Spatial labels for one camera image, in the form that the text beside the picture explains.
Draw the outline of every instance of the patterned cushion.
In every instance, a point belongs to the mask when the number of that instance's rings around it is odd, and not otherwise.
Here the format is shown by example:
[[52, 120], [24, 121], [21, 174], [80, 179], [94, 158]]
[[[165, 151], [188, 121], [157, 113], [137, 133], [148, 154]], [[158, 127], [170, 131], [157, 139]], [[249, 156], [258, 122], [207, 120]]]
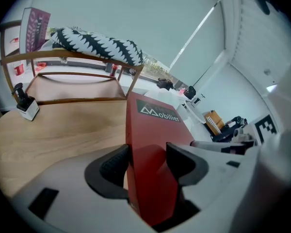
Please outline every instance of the patterned cushion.
[[53, 48], [64, 48], [68, 51], [113, 59], [131, 66], [143, 63], [141, 49], [130, 40], [120, 40], [100, 33], [75, 30], [73, 28], [57, 29], [51, 34]]
[[220, 131], [218, 125], [212, 120], [212, 118], [210, 116], [208, 116], [206, 119], [217, 130], [217, 132], [219, 134], [221, 134], [221, 131]]

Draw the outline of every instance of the red panel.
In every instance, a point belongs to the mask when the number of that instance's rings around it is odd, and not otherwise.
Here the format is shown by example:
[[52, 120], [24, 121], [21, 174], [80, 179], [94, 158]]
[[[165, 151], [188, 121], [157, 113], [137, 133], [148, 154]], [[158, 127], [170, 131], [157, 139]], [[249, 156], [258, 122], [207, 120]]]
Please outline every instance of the red panel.
[[[150, 103], [144, 113], [138, 112], [137, 100]], [[189, 145], [193, 140], [173, 106], [130, 94], [126, 118], [126, 143], [131, 146], [133, 159], [133, 169], [128, 168], [129, 198], [138, 203], [135, 207], [149, 225], [170, 218], [175, 208], [178, 184], [166, 164], [166, 142]]]

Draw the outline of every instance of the wooden table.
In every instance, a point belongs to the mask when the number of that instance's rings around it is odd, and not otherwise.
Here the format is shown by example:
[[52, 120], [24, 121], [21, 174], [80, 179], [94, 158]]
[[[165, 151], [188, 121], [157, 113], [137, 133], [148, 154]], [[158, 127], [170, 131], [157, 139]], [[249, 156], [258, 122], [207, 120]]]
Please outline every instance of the wooden table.
[[41, 105], [30, 122], [0, 118], [0, 188], [11, 197], [50, 165], [125, 143], [126, 101]]

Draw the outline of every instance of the small white box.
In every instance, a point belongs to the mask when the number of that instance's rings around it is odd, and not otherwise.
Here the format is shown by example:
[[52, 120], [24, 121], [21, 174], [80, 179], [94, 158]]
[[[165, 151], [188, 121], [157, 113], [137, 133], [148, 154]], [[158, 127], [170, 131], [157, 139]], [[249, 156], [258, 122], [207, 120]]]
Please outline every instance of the small white box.
[[39, 106], [36, 102], [36, 100], [34, 100], [31, 105], [28, 107], [27, 111], [23, 111], [17, 108], [17, 110], [19, 111], [19, 113], [22, 115], [22, 117], [32, 121], [35, 117], [35, 115], [38, 113], [39, 111]]

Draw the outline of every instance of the pink book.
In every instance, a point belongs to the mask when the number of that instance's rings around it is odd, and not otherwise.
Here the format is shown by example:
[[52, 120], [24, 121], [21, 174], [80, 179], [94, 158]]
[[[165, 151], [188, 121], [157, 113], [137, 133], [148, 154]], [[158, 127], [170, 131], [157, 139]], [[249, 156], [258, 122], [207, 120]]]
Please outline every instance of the pink book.
[[19, 34], [19, 53], [33, 52], [45, 42], [50, 13], [35, 8], [25, 8]]

